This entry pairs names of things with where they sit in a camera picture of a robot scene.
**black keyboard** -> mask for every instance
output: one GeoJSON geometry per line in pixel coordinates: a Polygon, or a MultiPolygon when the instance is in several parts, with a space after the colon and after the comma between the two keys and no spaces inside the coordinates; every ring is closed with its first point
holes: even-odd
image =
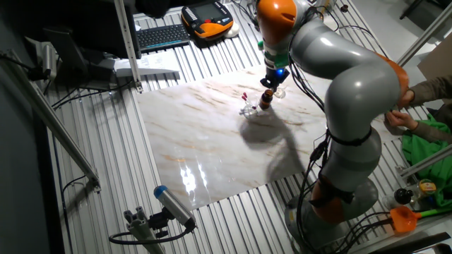
{"type": "Polygon", "coordinates": [[[190,35],[183,25],[168,25],[136,32],[142,52],[167,49],[188,44],[190,35]]]}

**robotic arm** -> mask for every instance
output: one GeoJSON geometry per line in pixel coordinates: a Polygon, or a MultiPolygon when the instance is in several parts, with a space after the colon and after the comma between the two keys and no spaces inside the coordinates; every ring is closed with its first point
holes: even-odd
{"type": "MultiPolygon", "coordinates": [[[[303,71],[332,80],[324,103],[331,151],[311,202],[302,205],[303,228],[315,242],[315,233],[324,236],[378,200],[368,176],[379,162],[381,139],[371,121],[406,93],[408,76],[386,57],[333,32],[306,0],[260,0],[256,7],[267,68],[264,85],[275,89],[282,82],[274,73],[288,65],[287,51],[303,71]]],[[[293,203],[286,209],[286,224],[298,239],[296,219],[290,216],[297,212],[293,203]]]]}

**metal pole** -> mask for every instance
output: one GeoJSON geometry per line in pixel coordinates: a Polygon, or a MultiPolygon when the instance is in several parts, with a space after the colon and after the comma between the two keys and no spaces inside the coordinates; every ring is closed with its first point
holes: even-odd
{"type": "Polygon", "coordinates": [[[448,147],[442,149],[441,151],[434,153],[432,156],[423,159],[421,162],[416,163],[416,165],[412,165],[411,167],[403,170],[400,176],[402,176],[402,179],[406,179],[407,177],[412,176],[413,174],[416,174],[417,172],[426,169],[427,167],[430,167],[431,165],[451,155],[452,155],[452,145],[449,145],[448,147]]]}
{"type": "Polygon", "coordinates": [[[64,149],[69,153],[74,162],[80,167],[83,173],[88,177],[95,191],[100,191],[99,177],[95,173],[94,168],[80,151],[77,144],[73,141],[64,125],[58,119],[53,108],[49,105],[41,89],[34,83],[31,83],[23,69],[15,63],[6,60],[0,61],[0,67],[9,75],[10,79],[22,92],[22,95],[30,103],[33,110],[37,112],[47,127],[55,135],[58,141],[63,145],[64,149]]]}
{"type": "Polygon", "coordinates": [[[438,29],[451,17],[452,15],[452,3],[439,14],[438,18],[425,30],[425,32],[417,39],[413,45],[401,56],[397,61],[399,66],[404,66],[416,53],[427,43],[433,35],[438,32],[438,29]]]}
{"type": "Polygon", "coordinates": [[[133,81],[138,92],[143,91],[141,86],[140,71],[138,64],[136,63],[135,50],[133,48],[132,36],[129,30],[129,23],[127,21],[126,9],[124,8],[123,0],[114,0],[114,6],[119,19],[119,25],[121,26],[122,37],[124,38],[124,44],[126,45],[127,56],[129,57],[130,69],[132,70],[133,81]]]}

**marble surface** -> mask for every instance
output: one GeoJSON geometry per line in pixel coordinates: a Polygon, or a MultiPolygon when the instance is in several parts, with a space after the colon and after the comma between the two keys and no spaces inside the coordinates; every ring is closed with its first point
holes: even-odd
{"type": "MultiPolygon", "coordinates": [[[[323,112],[293,83],[272,107],[250,118],[241,98],[256,105],[265,66],[227,73],[138,96],[162,184],[195,209],[304,170],[313,141],[325,133],[323,112]]],[[[330,80],[307,75],[323,99],[330,80]]],[[[377,117],[372,126],[392,140],[377,117]]]]}

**orange device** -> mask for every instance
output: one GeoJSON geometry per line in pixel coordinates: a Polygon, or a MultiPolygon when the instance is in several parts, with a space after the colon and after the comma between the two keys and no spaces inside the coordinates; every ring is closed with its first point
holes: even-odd
{"type": "Polygon", "coordinates": [[[181,16],[187,30],[205,40],[223,36],[234,23],[231,13],[219,1],[185,6],[181,16]]]}

